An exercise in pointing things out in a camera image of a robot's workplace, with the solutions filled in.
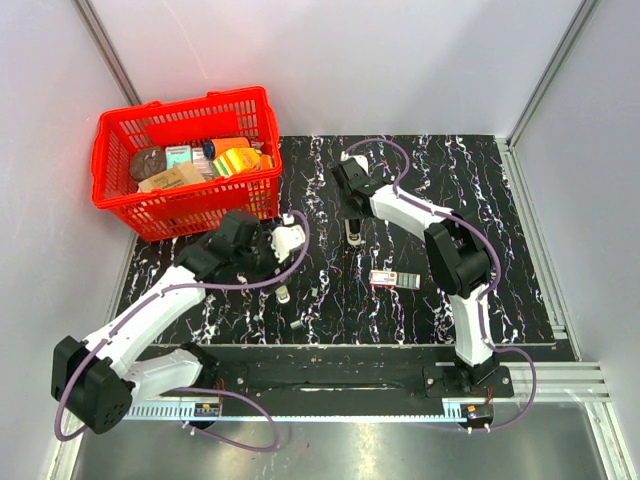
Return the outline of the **beige stapler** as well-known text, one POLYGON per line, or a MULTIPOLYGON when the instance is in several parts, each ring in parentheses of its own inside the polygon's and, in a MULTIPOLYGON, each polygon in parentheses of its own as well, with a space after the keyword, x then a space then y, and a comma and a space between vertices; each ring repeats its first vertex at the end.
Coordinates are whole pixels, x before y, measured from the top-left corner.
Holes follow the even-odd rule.
POLYGON ((361 221, 359 219, 347 219, 345 221, 347 242, 351 246, 359 246, 362 243, 361 221))
POLYGON ((290 301, 290 293, 286 285, 280 285, 275 290, 275 297, 279 304, 286 304, 290 301))

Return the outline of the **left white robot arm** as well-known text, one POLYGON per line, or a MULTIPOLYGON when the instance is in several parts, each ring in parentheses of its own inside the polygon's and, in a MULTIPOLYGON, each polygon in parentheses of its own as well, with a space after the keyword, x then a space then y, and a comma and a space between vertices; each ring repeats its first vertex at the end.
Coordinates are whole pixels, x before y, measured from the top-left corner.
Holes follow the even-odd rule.
POLYGON ((225 214, 218 228, 183 248, 156 284, 121 315, 82 340, 67 336, 55 346, 51 394, 57 412, 70 412, 102 434, 140 401, 183 387, 199 396, 211 392, 217 360, 196 344, 146 361, 140 354, 228 274, 244 274, 253 288, 280 280, 292 252, 304 244, 304 234, 293 223, 265 226, 242 210, 225 214))

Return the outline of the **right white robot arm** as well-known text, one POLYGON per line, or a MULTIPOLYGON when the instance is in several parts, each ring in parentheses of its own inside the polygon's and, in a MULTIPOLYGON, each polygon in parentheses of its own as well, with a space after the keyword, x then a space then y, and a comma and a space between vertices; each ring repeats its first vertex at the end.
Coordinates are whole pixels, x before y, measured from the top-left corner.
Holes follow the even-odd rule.
POLYGON ((404 192, 387 180, 375 182, 367 160, 349 156, 331 166, 342 201, 347 241, 362 242, 361 222, 390 222, 425 242, 431 277, 447 294, 455 328, 456 387, 476 396, 498 367, 488 314, 491 279, 499 262, 491 244, 464 216, 404 192))

